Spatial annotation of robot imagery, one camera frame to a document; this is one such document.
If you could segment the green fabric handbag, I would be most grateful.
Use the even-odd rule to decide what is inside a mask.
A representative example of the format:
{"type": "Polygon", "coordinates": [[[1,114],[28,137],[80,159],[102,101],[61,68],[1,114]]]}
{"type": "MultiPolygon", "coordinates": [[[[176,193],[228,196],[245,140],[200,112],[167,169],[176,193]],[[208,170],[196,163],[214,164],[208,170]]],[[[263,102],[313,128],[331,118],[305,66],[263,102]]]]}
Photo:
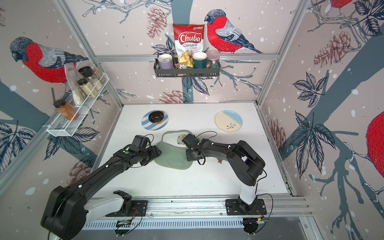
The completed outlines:
{"type": "Polygon", "coordinates": [[[155,163],[161,167],[187,170],[193,164],[187,161],[185,145],[179,145],[177,139],[179,135],[191,134],[188,130],[167,131],[163,133],[161,141],[156,146],[162,151],[162,154],[155,158],[155,163]]]}

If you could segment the yellow plush bird keychain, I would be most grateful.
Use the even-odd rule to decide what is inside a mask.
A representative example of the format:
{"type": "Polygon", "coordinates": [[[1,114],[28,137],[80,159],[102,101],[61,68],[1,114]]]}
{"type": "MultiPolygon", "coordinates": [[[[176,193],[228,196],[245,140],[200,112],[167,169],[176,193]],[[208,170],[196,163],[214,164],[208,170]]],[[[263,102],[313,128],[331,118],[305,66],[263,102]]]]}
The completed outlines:
{"type": "Polygon", "coordinates": [[[178,136],[178,139],[177,139],[177,143],[179,145],[185,145],[185,143],[183,142],[184,138],[186,137],[186,135],[179,135],[178,136]]]}

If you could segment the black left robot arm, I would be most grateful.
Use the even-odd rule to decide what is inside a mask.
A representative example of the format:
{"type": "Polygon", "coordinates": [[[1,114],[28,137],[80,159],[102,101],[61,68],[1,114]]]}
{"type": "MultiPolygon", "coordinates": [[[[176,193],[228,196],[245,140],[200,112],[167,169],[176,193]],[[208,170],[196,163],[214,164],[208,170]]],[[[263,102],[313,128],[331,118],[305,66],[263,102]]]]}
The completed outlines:
{"type": "Polygon", "coordinates": [[[91,221],[86,204],[102,187],[133,165],[145,166],[161,154],[148,137],[136,135],[132,144],[115,152],[88,176],[65,188],[55,188],[48,198],[41,226],[62,240],[73,239],[91,221]]]}

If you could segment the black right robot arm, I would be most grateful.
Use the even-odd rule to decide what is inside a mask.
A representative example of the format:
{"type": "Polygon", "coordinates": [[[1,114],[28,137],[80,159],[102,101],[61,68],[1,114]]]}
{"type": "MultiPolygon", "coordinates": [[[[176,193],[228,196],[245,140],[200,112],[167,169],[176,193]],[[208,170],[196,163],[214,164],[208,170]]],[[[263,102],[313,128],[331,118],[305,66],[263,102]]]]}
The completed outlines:
{"type": "Polygon", "coordinates": [[[187,161],[216,158],[227,161],[242,182],[240,203],[250,208],[257,199],[258,179],[265,173],[265,161],[245,141],[236,144],[215,143],[210,139],[198,139],[193,134],[181,138],[187,147],[187,161]]]}

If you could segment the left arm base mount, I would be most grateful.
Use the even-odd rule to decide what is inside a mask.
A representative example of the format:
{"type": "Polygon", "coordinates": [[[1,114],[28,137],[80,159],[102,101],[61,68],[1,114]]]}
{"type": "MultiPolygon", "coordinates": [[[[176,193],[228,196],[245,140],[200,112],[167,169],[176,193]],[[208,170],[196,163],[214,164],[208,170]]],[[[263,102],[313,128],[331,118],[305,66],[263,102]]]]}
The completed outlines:
{"type": "Polygon", "coordinates": [[[146,200],[132,200],[132,196],[124,191],[114,191],[114,197],[119,196],[121,206],[118,210],[108,213],[106,217],[144,217],[147,212],[149,201],[146,200]]]}

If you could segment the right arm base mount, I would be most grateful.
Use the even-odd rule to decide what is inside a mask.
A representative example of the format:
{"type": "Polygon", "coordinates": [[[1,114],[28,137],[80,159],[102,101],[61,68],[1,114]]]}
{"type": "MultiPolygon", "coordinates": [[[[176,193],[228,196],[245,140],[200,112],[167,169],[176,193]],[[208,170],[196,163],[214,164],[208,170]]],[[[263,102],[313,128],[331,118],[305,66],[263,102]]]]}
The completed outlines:
{"type": "Polygon", "coordinates": [[[226,199],[225,207],[228,216],[264,216],[267,214],[265,202],[262,199],[255,199],[250,205],[240,198],[226,199]]]}

